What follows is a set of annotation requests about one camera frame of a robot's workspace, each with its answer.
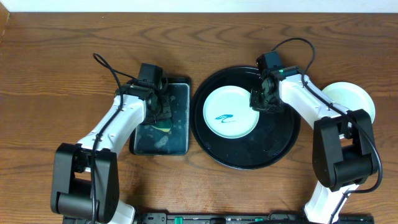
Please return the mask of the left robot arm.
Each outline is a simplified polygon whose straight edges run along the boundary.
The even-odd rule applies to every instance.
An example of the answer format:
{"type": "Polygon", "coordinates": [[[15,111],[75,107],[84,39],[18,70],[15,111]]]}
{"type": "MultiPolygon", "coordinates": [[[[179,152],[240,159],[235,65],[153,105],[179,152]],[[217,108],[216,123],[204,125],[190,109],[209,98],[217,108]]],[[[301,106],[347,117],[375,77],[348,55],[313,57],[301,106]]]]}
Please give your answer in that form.
{"type": "Polygon", "coordinates": [[[118,156],[140,124],[169,117],[167,86],[120,85],[97,126],[77,143],[58,147],[50,199],[53,213],[91,223],[132,221],[134,209],[119,200],[118,156]]]}

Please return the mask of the green yellow sponge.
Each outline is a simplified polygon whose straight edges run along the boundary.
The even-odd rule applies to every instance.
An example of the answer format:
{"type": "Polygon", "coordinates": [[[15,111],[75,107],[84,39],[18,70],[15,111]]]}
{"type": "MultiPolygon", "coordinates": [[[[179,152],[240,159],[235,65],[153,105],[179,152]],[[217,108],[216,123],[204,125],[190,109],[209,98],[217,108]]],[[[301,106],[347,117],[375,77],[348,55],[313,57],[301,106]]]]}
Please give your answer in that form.
{"type": "Polygon", "coordinates": [[[159,120],[152,125],[154,129],[168,133],[172,128],[172,121],[170,118],[159,120]]]}

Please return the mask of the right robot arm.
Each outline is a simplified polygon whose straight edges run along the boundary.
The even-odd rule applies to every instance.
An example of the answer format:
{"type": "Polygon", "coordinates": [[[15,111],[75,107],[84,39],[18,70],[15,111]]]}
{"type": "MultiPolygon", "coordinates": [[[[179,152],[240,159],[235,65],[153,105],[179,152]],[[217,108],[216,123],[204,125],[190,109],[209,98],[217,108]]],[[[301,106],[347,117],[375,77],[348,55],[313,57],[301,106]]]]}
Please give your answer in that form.
{"type": "Polygon", "coordinates": [[[250,106],[259,111],[295,110],[313,129],[312,166],[317,185],[304,206],[311,223],[335,223],[348,197],[375,191],[382,179],[370,115],[335,103],[298,67],[259,68],[250,106]],[[359,189],[369,176],[378,181],[359,189]]]}

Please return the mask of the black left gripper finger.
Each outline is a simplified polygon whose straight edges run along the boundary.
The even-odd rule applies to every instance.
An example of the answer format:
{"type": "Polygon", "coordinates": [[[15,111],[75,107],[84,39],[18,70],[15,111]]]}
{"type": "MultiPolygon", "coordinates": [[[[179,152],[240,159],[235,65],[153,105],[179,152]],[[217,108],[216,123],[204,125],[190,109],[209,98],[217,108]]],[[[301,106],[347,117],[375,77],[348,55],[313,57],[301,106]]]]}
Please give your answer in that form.
{"type": "Polygon", "coordinates": [[[170,97],[168,95],[161,95],[161,106],[162,106],[162,111],[160,114],[160,119],[169,119],[172,117],[172,110],[170,107],[170,97]]]}
{"type": "Polygon", "coordinates": [[[157,95],[151,95],[147,100],[146,124],[153,124],[162,110],[161,102],[157,95]]]}

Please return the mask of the round black tray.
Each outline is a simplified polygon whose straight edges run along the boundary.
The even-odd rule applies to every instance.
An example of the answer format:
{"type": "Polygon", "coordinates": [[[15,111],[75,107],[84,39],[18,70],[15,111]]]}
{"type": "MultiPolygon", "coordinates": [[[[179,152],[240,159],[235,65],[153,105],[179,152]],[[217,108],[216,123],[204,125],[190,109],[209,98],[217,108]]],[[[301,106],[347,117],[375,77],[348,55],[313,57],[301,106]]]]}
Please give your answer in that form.
{"type": "Polygon", "coordinates": [[[198,145],[217,162],[235,169],[260,169],[283,158],[294,146],[300,131],[300,115],[291,107],[282,113],[259,113],[259,122],[246,136],[222,138],[206,125],[206,97],[219,87],[234,85],[247,91],[260,79],[256,67],[224,68],[209,76],[195,92],[190,105],[190,127],[198,145]]]}

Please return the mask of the pale green plate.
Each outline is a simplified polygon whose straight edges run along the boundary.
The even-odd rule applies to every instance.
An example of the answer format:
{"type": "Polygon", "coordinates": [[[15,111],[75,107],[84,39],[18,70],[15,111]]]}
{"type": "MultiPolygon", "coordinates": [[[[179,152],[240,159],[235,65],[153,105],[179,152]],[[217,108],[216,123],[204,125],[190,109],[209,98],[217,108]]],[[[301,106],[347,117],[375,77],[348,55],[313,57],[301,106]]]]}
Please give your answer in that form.
{"type": "Polygon", "coordinates": [[[259,112],[249,105],[250,92],[239,86],[222,86],[212,91],[203,105],[208,128],[226,139],[248,135],[259,121],[259,112]]]}
{"type": "Polygon", "coordinates": [[[352,111],[365,110],[370,115],[371,122],[374,122],[376,117],[374,101],[360,86],[349,82],[336,82],[326,86],[322,92],[336,103],[352,111]]]}

